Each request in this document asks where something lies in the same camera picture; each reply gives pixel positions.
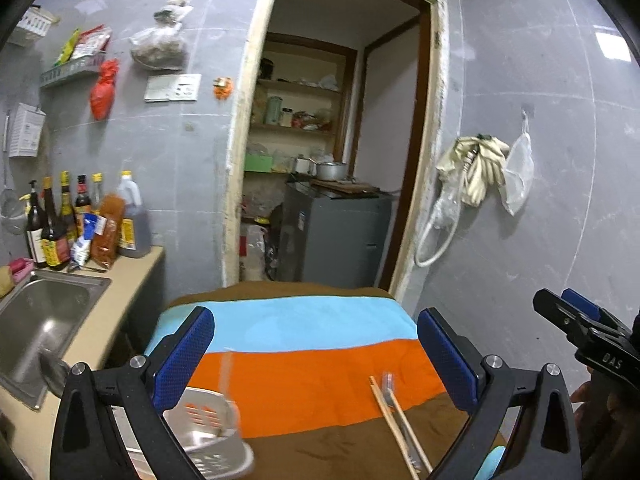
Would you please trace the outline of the right hand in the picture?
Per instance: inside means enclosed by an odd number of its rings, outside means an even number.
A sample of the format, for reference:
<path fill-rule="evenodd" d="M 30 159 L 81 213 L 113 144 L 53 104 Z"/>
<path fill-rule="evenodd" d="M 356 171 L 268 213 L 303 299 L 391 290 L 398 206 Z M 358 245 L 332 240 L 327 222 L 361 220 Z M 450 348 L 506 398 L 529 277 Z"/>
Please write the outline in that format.
<path fill-rule="evenodd" d="M 589 370 L 570 395 L 577 403 L 582 478 L 639 478 L 639 391 Z"/>

